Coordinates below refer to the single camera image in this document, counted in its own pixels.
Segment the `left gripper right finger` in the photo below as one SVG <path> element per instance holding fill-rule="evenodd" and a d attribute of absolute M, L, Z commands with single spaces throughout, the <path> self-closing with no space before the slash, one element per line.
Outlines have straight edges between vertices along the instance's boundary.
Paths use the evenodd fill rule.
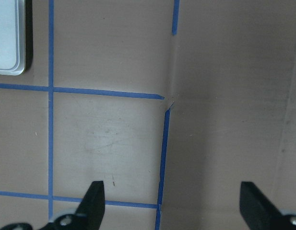
<path fill-rule="evenodd" d="M 239 211 L 250 230 L 296 230 L 296 214 L 280 212 L 253 182 L 241 182 Z"/>

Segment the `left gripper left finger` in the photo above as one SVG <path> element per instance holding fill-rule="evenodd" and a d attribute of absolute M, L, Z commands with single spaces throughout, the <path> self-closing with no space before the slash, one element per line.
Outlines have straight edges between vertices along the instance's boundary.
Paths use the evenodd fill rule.
<path fill-rule="evenodd" d="M 49 221 L 43 230 L 98 230 L 105 214 L 103 181 L 93 181 L 73 213 Z"/>

